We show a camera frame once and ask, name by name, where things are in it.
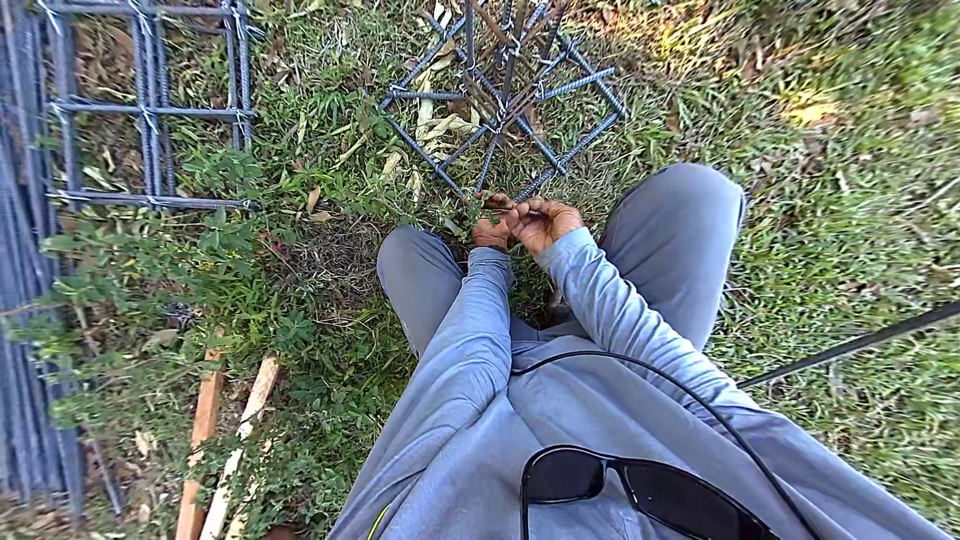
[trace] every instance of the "green grass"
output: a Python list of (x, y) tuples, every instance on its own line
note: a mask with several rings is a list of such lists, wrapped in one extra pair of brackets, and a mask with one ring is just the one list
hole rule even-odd
[[(223, 130), (175, 127), (191, 163), (180, 179), (185, 189), (255, 196), (266, 211), (88, 210), (70, 223), (69, 238), (52, 242), (84, 263), (61, 291), (84, 307), (105, 350), (85, 357), (76, 332), (48, 340), (48, 354), (73, 362), (89, 381), (58, 410), (105, 439), (131, 494), (128, 513), (113, 518), (91, 478), (89, 530), (170, 534), (198, 375), (208, 367), (203, 350), (215, 343), (228, 350), (221, 436), (192, 474), (215, 483), (239, 444), (231, 432), (259, 359), (276, 349), (285, 375), (265, 421), (243, 443), (250, 455), (265, 440), (274, 446), (245, 460), (234, 477), (237, 499), (250, 477), (261, 481), (251, 538), (283, 522), (311, 538), (332, 527), (415, 366), (378, 292), (375, 247), (398, 223), (445, 231), (449, 219), (469, 229), (419, 159), (377, 129), (373, 105), (428, 36), (417, 6), (382, 4), (294, 2), (285, 12), (257, 3), (268, 37), (253, 55), (255, 165), (218, 153)], [(955, 0), (578, 2), (567, 30), (592, 34), (584, 48), (595, 64), (617, 65), (632, 117), (544, 193), (577, 206), (599, 233), (619, 194), (678, 160), (712, 164), (743, 185), (750, 212), (708, 347), (737, 379), (955, 298), (960, 187), (939, 191), (960, 162), (958, 16)], [(222, 51), (179, 39), (171, 54), (184, 77), (213, 78), (184, 96), (208, 104), (204, 92), (226, 77)], [(191, 58), (202, 72), (186, 67)], [(586, 105), (574, 108), (574, 99)], [(550, 143), (569, 147), (602, 117), (602, 101), (586, 90), (539, 114)], [(366, 142), (337, 166), (364, 129)], [(394, 149), (409, 159), (382, 175)], [(531, 156), (497, 158), (492, 185), (516, 189), (540, 166)], [(108, 170), (99, 142), (85, 159)], [(456, 178), (467, 184), (475, 164)], [(116, 171), (108, 180), (137, 185), (121, 176), (124, 167)], [(424, 183), (417, 201), (408, 183), (414, 171)], [(325, 223), (305, 213), (315, 187), (318, 208), (333, 216)], [(520, 251), (515, 271), (513, 306), (542, 317), (546, 277)], [(167, 325), (171, 301), (190, 303), (199, 324), (172, 344), (146, 345)], [(218, 326), (227, 329), (219, 340), (211, 337)], [(755, 397), (957, 534), (958, 352), (956, 328), (921, 332)], [(146, 457), (137, 431), (156, 441)], [(145, 523), (136, 518), (142, 504), (151, 509)]]

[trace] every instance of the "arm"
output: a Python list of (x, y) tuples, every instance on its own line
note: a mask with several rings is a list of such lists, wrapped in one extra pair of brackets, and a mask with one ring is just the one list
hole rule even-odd
[[(727, 375), (650, 309), (631, 283), (620, 278), (586, 227), (563, 235), (536, 260), (560, 287), (577, 320), (601, 349), (652, 364), (712, 404), (756, 407)], [(632, 369), (712, 423), (709, 413), (683, 390), (638, 366)]]
[(373, 445), (331, 538), (366, 537), (378, 517), (378, 528), (389, 523), (450, 438), (471, 426), (506, 387), (512, 281), (504, 253), (491, 247), (470, 252), (460, 292)]

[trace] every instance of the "hand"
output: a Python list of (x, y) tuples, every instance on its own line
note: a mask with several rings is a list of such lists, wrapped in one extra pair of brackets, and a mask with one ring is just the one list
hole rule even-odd
[[(483, 194), (477, 193), (478, 199)], [(494, 216), (497, 223), (487, 217), (481, 217), (473, 227), (473, 243), (476, 247), (495, 247), (507, 249), (507, 240), (510, 238), (510, 228), (519, 222), (519, 214), (513, 209), (514, 202), (505, 193), (497, 193), (484, 201), (485, 209), (496, 209)]]
[(518, 221), (510, 232), (534, 257), (553, 245), (564, 234), (584, 226), (580, 212), (556, 201), (544, 201), (539, 195), (513, 205)]

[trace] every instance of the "rebar bundle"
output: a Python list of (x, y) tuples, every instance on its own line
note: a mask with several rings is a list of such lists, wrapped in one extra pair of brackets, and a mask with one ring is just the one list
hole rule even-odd
[[(570, 160), (618, 118), (626, 118), (627, 111), (604, 81), (604, 78), (613, 73), (614, 68), (595, 71), (576, 44), (560, 32), (567, 0), (518, 0), (516, 6), (512, 0), (506, 0), (499, 21), (487, 11), (485, 4), (486, 0), (466, 0), (462, 9), (464, 16), (447, 26), (430, 13), (423, 14), (439, 39), (402, 81), (391, 85), (380, 103), (380, 110), (386, 112), (396, 99), (466, 99), (470, 106), (480, 113), (479, 128), (444, 160), (435, 160), (396, 120), (386, 117), (386, 121), (399, 136), (430, 164), (434, 176), (446, 182), (462, 199), (466, 198), (466, 194), (447, 173), (449, 165), (484, 135), (488, 135), (487, 149), (473, 186), (473, 189), (479, 192), (484, 187), (493, 153), (499, 146), (501, 137), (516, 124), (533, 140), (549, 163), (538, 177), (516, 195), (517, 200), (523, 200), (557, 174), (566, 174), (566, 166)], [(492, 39), (481, 39), (484, 35), (492, 36)], [(410, 84), (430, 66), (451, 40), (454, 41), (453, 50), (460, 60), (462, 70), (459, 91), (411, 91)], [(583, 76), (575, 81), (545, 89), (548, 76), (564, 61), (574, 62), (583, 72)], [(612, 112), (583, 135), (572, 148), (558, 156), (531, 126), (528, 110), (535, 103), (586, 85), (597, 88)]]
[[(41, 496), (54, 504), (67, 500), (79, 517), (84, 507), (85, 462), (79, 435), (76, 429), (55, 429), (48, 416), (50, 404), (70, 392), (75, 382), (63, 373), (57, 381), (51, 380), (58, 366), (39, 358), (33, 344), (13, 340), (9, 332), (11, 327), (31, 325), (32, 320), (57, 320), (53, 310), (32, 306), (51, 292), (60, 274), (58, 262), (39, 250), (40, 240), (57, 232), (57, 209), (51, 203), (63, 200), (72, 210), (80, 205), (256, 209), (251, 201), (178, 196), (170, 134), (163, 122), (170, 115), (229, 122), (233, 148), (251, 150), (254, 112), (249, 51), (250, 33), (255, 29), (242, 0), (223, 0), (218, 8), (162, 6), (150, 0), (33, 0), (28, 7), (21, 0), (0, 0), (0, 9), (0, 309), (4, 311), (0, 317), (0, 496), (16, 493), (24, 502)], [(71, 26), (75, 14), (129, 19), (136, 105), (77, 95)], [(162, 17), (172, 16), (222, 19), (229, 73), (224, 109), (189, 109), (171, 103)], [(49, 87), (54, 89), (52, 96)], [(143, 193), (84, 186), (74, 127), (74, 115), (79, 112), (136, 117)], [(58, 152), (41, 143), (52, 132), (50, 119), (59, 122)], [(119, 494), (96, 439), (89, 445), (113, 509), (120, 513)]]
[(0, 493), (70, 502), (75, 516), (84, 505), (84, 456), (75, 429), (57, 430), (47, 415), (54, 400), (70, 390), (46, 380), (58, 366), (38, 359), (30, 343), (10, 337), (12, 327), (32, 319), (52, 321), (47, 311), (19, 308), (47, 295), (59, 274), (57, 263), (40, 253), (38, 242), (53, 233), (56, 214), (41, 181), (48, 174), (44, 151), (33, 141), (44, 134), (38, 121), (41, 85), (35, 77), (36, 21), (22, 7), (0, 5)]

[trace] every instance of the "sunglasses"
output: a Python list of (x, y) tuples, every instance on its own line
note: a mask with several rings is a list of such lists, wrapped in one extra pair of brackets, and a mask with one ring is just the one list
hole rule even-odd
[(572, 445), (544, 448), (533, 454), (523, 468), (521, 538), (530, 538), (530, 504), (592, 499), (603, 490), (608, 469), (620, 478), (634, 510), (690, 538), (778, 538), (742, 504), (687, 471), (649, 459), (599, 454)]

